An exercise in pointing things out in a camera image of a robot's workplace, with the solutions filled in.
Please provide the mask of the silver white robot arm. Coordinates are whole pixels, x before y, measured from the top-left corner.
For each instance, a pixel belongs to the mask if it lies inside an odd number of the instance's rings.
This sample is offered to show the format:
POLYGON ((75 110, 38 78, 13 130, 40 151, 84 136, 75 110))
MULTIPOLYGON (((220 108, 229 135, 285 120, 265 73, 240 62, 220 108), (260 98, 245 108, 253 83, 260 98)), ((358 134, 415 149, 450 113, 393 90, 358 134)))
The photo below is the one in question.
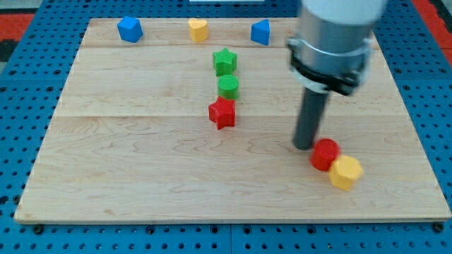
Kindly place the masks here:
POLYGON ((351 95, 366 79, 371 31, 386 0, 302 0, 287 39, 296 79, 313 92, 351 95))

